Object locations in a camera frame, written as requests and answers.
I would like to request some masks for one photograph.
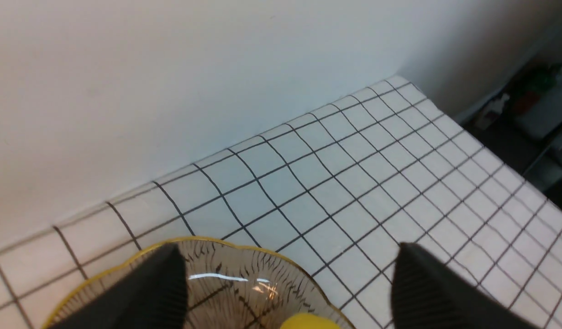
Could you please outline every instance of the grid pattern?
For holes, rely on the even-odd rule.
[[[562,328],[562,212],[400,77],[0,250],[0,327],[38,328],[88,277],[186,235],[295,260],[358,329],[392,327],[400,242]]]

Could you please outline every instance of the glass bowl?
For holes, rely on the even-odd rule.
[[[277,329],[297,313],[312,313],[334,321],[342,329],[354,329],[314,279],[289,258],[204,237],[152,245],[124,264],[85,281],[58,304],[43,328],[84,307],[168,242],[175,242],[187,260],[189,308],[185,329]]]

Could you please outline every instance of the gold rim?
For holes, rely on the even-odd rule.
[[[49,327],[49,325],[51,325],[51,323],[53,322],[53,318],[56,316],[56,314],[60,311],[61,308],[63,308],[63,306],[72,298],[74,297],[76,294],[78,294],[78,292],[80,292],[80,290],[84,289],[85,286],[89,285],[90,283],[93,283],[94,281],[97,281],[99,279],[101,279],[102,277],[109,275],[110,273],[114,272],[114,271],[118,271],[120,269],[123,269],[124,267],[129,266],[132,262],[134,262],[137,258],[143,256],[144,254],[147,254],[147,252],[150,252],[151,250],[157,249],[158,247],[164,245],[164,244],[168,244],[170,242],[181,242],[181,241],[209,241],[209,242],[215,242],[217,244],[222,244],[222,245],[226,245],[229,246],[231,248],[235,248],[238,250],[255,250],[255,251],[259,251],[259,252],[264,252],[265,254],[269,254],[278,258],[281,258],[282,260],[284,260],[285,262],[288,262],[289,264],[297,267],[297,269],[303,273],[306,277],[308,277],[308,279],[311,280],[311,282],[314,284],[314,286],[319,290],[319,292],[321,293],[321,296],[323,297],[323,300],[327,303],[327,305],[329,305],[335,312],[337,312],[337,314],[339,314],[342,318],[344,318],[344,320],[350,325],[350,327],[352,327],[352,329],[356,329],[356,327],[354,327],[354,324],[350,321],[350,319],[348,319],[346,317],[346,315],[344,313],[341,312],[341,310],[339,308],[337,308],[336,306],[334,306],[329,299],[327,299],[327,296],[325,295],[325,293],[323,292],[323,289],[321,289],[321,287],[318,285],[318,283],[315,281],[315,279],[309,274],[307,273],[307,271],[305,271],[301,266],[299,266],[299,264],[295,263],[293,260],[291,260],[290,258],[287,258],[286,256],[283,256],[281,254],[279,254],[278,252],[274,252],[272,250],[268,250],[265,248],[259,248],[259,247],[255,247],[255,246],[238,246],[235,244],[231,244],[230,242],[226,242],[226,241],[222,241],[220,239],[215,239],[215,238],[210,238],[210,237],[181,237],[181,238],[174,238],[174,239],[169,239],[169,240],[165,240],[162,242],[158,242],[154,245],[148,246],[147,248],[144,248],[143,250],[140,250],[139,252],[137,252],[136,254],[134,254],[132,257],[130,257],[128,260],[126,260],[123,264],[120,264],[118,266],[114,266],[111,267],[105,271],[102,271],[101,273],[89,278],[88,280],[80,283],[80,285],[78,287],[76,287],[74,290],[72,290],[72,292],[70,292],[64,299],[62,299],[61,302],[58,302],[58,304],[56,305],[56,307],[53,309],[53,312],[51,312],[51,314],[49,314],[49,317],[47,317],[47,320],[45,321],[45,323],[41,326],[41,329],[47,329],[47,327]]]

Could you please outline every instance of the white wall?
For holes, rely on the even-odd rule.
[[[0,0],[0,246],[402,71],[458,111],[562,0]]]

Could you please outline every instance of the yellow object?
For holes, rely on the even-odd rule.
[[[340,329],[340,327],[326,318],[310,313],[298,313],[285,320],[281,329]]]

